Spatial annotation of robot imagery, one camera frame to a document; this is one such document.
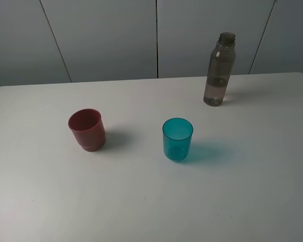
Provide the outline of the teal transparent plastic cup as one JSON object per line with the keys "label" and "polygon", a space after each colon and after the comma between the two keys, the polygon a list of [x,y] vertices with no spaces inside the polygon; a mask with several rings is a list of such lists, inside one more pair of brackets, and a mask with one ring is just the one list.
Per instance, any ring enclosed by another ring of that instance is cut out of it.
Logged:
{"label": "teal transparent plastic cup", "polygon": [[167,120],[162,126],[165,156],[175,162],[184,160],[189,153],[193,131],[192,124],[184,118]]}

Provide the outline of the transparent brown plastic bottle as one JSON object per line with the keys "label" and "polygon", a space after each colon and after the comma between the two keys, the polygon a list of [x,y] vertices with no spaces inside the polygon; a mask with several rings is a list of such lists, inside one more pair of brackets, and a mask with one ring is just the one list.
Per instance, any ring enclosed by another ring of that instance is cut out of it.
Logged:
{"label": "transparent brown plastic bottle", "polygon": [[207,105],[222,104],[235,58],[235,34],[221,33],[210,56],[204,91],[204,103]]}

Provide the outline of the red plastic cup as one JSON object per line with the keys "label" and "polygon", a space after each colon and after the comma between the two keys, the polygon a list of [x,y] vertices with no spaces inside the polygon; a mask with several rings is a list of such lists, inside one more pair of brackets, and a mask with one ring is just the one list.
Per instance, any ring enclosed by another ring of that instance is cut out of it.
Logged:
{"label": "red plastic cup", "polygon": [[82,109],[68,120],[68,126],[77,143],[88,152],[99,150],[106,142],[106,131],[99,111]]}

